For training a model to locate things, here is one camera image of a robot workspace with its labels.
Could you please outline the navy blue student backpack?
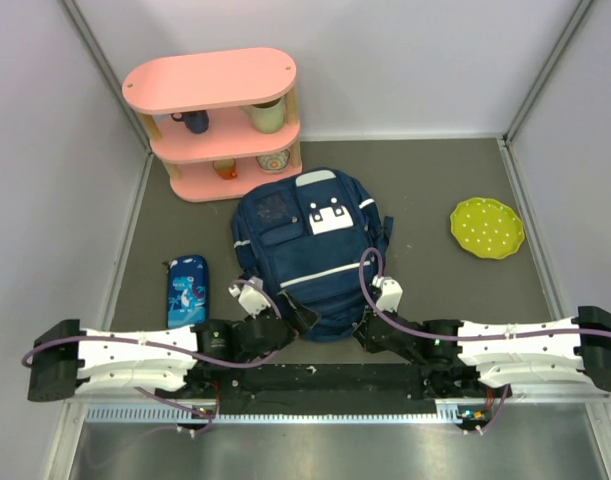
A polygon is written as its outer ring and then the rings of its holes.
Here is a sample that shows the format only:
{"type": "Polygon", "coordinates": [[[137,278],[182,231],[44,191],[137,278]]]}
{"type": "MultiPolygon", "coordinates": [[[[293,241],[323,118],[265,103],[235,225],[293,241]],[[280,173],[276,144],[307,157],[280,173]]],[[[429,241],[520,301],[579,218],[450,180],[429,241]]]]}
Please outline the navy blue student backpack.
{"type": "Polygon", "coordinates": [[[360,323],[367,303],[359,281],[384,264],[393,225],[357,179],[319,168],[251,190],[231,229],[244,277],[261,279],[283,313],[287,293],[319,314],[305,339],[334,342],[360,323]]]}

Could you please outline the blue dinosaur pencil case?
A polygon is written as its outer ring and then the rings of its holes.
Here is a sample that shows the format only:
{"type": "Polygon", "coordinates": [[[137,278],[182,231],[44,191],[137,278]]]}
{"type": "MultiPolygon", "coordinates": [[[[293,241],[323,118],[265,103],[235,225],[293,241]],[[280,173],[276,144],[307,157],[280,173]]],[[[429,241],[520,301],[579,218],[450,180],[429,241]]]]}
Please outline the blue dinosaur pencil case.
{"type": "Polygon", "coordinates": [[[185,255],[166,263],[167,328],[204,323],[209,311],[209,270],[200,255],[185,255]]]}

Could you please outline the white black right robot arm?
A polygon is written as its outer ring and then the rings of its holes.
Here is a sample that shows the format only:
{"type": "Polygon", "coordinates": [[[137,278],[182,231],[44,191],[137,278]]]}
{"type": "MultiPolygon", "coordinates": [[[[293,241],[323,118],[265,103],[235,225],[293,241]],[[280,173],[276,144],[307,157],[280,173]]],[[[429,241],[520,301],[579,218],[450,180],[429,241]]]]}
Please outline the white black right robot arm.
{"type": "Polygon", "coordinates": [[[596,306],[508,325],[415,323],[367,308],[354,336],[370,353],[390,351],[414,365],[428,398],[481,398],[536,383],[590,383],[611,393],[611,313],[596,306]]]}

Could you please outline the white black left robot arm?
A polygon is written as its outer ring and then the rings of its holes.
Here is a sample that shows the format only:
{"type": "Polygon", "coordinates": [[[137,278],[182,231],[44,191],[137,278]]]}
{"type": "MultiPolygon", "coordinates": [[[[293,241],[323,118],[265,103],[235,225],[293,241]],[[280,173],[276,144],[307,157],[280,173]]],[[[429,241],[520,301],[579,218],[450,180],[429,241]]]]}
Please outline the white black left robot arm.
{"type": "Polygon", "coordinates": [[[221,370],[262,366],[319,323],[320,314],[281,293],[284,311],[266,300],[238,322],[208,320],[159,331],[115,333],[57,323],[23,357],[27,398],[52,402],[103,390],[144,389],[201,396],[221,370]]]}

